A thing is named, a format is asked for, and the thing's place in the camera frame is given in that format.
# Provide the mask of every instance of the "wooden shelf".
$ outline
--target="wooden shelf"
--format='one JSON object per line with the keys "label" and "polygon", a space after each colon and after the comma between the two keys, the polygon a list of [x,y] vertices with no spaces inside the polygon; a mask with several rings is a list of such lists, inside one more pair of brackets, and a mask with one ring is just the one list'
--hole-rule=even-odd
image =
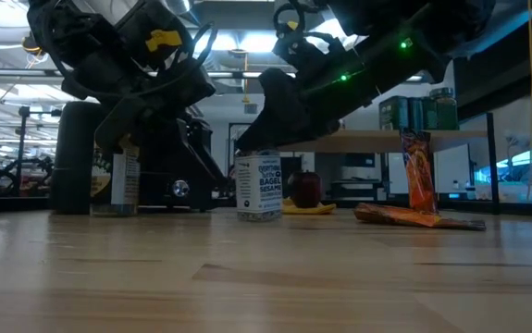
{"label": "wooden shelf", "polygon": [[[439,152],[488,138],[485,130],[429,130],[430,149]],[[281,152],[399,153],[402,142],[397,130],[340,130],[313,142],[280,147]]]}

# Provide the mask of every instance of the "green container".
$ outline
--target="green container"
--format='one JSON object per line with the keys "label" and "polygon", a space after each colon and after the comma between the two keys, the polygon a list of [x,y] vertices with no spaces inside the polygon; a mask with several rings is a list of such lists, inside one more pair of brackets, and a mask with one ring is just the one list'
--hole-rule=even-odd
{"label": "green container", "polygon": [[407,97],[393,96],[378,105],[381,130],[398,130],[409,127]]}
{"label": "green container", "polygon": [[409,127],[412,130],[424,129],[424,107],[421,98],[411,97],[407,100],[409,105]]}
{"label": "green container", "polygon": [[439,130],[439,114],[436,102],[430,97],[422,98],[424,130]]}
{"label": "green container", "polygon": [[439,129],[458,130],[459,117],[457,115],[457,101],[454,99],[454,89],[435,89],[430,92],[430,97],[436,102]]}

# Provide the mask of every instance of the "ceiling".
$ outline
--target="ceiling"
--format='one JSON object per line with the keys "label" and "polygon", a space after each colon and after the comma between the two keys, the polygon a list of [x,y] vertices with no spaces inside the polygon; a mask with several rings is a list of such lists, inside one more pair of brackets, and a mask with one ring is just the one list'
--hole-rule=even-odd
{"label": "ceiling", "polygon": [[[126,14],[136,0],[73,0],[83,11],[96,12],[104,15],[110,22],[117,22]],[[19,47],[21,39],[29,33],[26,19],[27,0],[0,0],[0,68],[25,68],[33,60]],[[271,19],[276,7],[286,0],[276,1],[195,1],[193,15],[186,15],[184,24],[192,34],[198,29],[195,23],[214,21],[219,28],[218,39],[213,52],[206,61],[208,70],[242,70],[261,72],[265,68],[278,67],[285,71],[293,71],[282,60],[269,52],[276,42]],[[473,53],[488,47],[502,36],[526,21],[526,0],[498,0],[494,19],[490,22],[489,33],[482,41],[471,43],[463,50]],[[307,28],[331,33],[340,38],[344,44],[354,43],[355,36],[346,36],[337,20],[329,12],[321,15],[307,16]],[[241,48],[249,51],[247,62],[233,57],[228,50]],[[55,68],[51,61],[32,64],[33,68]],[[37,105],[61,106],[74,98],[61,92],[56,85],[37,85],[21,82],[20,78],[0,82],[0,96],[9,90],[5,104],[0,104],[0,140],[15,140],[16,127],[20,124],[18,105],[30,104],[34,100]],[[214,121],[251,121],[254,116],[243,113],[243,93],[241,80],[216,81],[218,94],[198,104],[206,119]],[[249,86],[247,93],[259,93],[260,87],[255,81]],[[263,95],[250,94],[252,102],[261,105]],[[54,119],[28,119],[28,135],[33,140],[48,140],[57,135],[57,124]]]}

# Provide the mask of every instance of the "yellow cable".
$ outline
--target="yellow cable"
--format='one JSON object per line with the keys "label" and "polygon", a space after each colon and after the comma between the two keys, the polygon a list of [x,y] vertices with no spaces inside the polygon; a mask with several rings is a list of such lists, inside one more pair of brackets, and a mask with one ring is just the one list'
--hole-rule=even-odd
{"label": "yellow cable", "polygon": [[526,191],[526,200],[531,199],[532,187],[532,0],[527,0],[528,6],[528,57],[531,67],[531,106],[529,119],[529,164],[528,164],[528,190]]}

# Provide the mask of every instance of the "snack bag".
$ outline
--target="snack bag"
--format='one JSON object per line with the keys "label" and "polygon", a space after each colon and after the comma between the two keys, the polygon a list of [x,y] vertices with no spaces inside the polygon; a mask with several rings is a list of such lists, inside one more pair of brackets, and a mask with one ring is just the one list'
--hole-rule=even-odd
{"label": "snack bag", "polygon": [[430,133],[401,131],[403,162],[410,193],[410,207],[418,212],[438,212],[430,168]]}

